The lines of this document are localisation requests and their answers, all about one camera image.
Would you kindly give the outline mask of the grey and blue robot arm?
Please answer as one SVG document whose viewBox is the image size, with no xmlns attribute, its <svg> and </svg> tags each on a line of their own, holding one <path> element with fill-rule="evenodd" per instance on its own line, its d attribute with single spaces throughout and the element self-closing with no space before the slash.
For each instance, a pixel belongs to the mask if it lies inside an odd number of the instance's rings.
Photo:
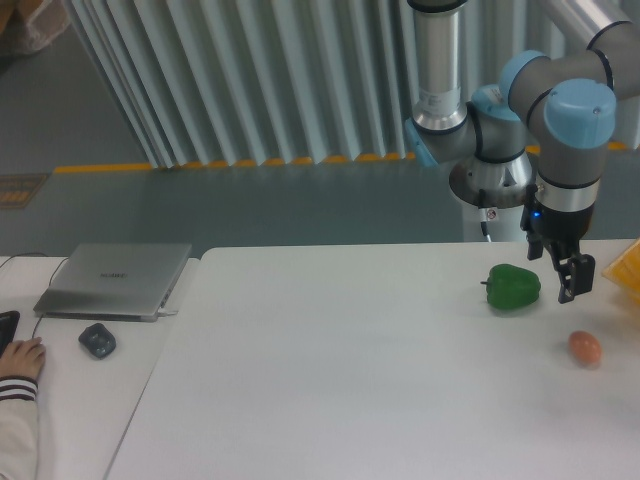
<svg viewBox="0 0 640 480">
<path fill-rule="evenodd" d="M 417 160 L 452 162 L 452 193 L 489 211 L 520 208 L 529 259 L 549 255 L 559 299 L 588 293 L 596 268 L 580 249 L 589 229 L 620 101 L 639 93 L 639 29 L 608 1 L 546 1 L 581 45 L 551 59 L 528 50 L 499 81 L 461 98 L 461 1 L 414 1 L 419 97 L 406 121 Z"/>
</svg>

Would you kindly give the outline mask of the person's hand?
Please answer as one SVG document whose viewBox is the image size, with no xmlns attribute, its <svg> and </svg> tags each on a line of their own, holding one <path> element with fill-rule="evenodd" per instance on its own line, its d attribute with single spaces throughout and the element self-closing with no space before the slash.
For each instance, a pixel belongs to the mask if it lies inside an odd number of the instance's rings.
<svg viewBox="0 0 640 480">
<path fill-rule="evenodd" d="M 11 342 L 1 355 L 1 378 L 37 381 L 46 362 L 46 347 L 40 337 Z"/>
</svg>

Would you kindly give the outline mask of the white striped sleeve forearm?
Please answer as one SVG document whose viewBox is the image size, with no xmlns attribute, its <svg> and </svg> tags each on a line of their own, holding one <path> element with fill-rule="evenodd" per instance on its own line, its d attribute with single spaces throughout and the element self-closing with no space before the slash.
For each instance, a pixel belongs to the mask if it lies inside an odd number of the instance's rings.
<svg viewBox="0 0 640 480">
<path fill-rule="evenodd" d="M 1 378 L 1 478 L 35 479 L 38 468 L 38 384 Z"/>
</svg>

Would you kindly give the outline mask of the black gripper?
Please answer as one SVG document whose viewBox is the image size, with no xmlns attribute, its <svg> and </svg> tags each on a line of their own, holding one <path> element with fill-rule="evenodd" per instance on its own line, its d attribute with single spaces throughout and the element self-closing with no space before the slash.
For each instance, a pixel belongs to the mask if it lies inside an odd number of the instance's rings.
<svg viewBox="0 0 640 480">
<path fill-rule="evenodd" d="M 537 200 L 537 191 L 537 186 L 526 187 L 520 221 L 528 243 L 527 259 L 541 258 L 549 246 L 560 282 L 558 302 L 565 304 L 593 287 L 596 261 L 579 250 L 579 240 L 589 229 L 594 206 L 575 212 L 554 210 Z"/>
</svg>

